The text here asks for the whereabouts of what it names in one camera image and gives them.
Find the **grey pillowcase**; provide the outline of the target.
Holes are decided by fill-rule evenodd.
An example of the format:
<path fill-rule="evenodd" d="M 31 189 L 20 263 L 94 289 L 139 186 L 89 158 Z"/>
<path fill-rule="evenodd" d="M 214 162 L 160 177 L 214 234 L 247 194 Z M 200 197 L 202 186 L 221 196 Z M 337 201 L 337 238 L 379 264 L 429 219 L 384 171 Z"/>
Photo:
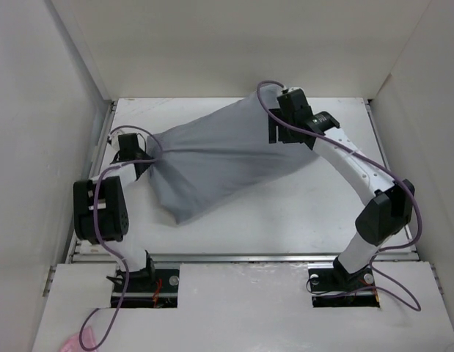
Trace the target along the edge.
<path fill-rule="evenodd" d="M 259 93 L 147 138 L 147 153 L 157 160 L 149 169 L 149 184 L 176 224 L 317 159 L 304 144 L 269 143 L 265 109 L 278 106 L 276 87 L 264 86 Z"/>

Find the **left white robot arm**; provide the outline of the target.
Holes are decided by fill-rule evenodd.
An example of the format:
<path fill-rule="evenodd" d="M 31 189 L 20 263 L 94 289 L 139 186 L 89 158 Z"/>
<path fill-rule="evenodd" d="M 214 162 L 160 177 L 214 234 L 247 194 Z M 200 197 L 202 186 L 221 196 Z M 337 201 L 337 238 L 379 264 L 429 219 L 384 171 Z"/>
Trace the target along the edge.
<path fill-rule="evenodd" d="M 81 241 L 120 243 L 129 230 L 124 188 L 136 182 L 153 162 L 136 133 L 117 137 L 119 149 L 109 171 L 73 184 L 73 225 Z"/>

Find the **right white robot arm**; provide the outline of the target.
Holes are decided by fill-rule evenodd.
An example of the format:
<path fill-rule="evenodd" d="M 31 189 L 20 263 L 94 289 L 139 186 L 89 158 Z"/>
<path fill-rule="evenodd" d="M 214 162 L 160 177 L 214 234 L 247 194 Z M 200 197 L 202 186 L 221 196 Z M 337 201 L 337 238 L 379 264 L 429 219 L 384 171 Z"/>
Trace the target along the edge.
<path fill-rule="evenodd" d="M 397 183 L 367 162 L 330 113 L 313 113 L 302 89 L 283 89 L 277 101 L 278 108 L 270 110 L 269 141 L 306 144 L 344 177 L 364 205 L 354 237 L 333 262 L 333 283 L 347 289 L 383 244 L 409 223 L 414 186 L 408 180 Z"/>

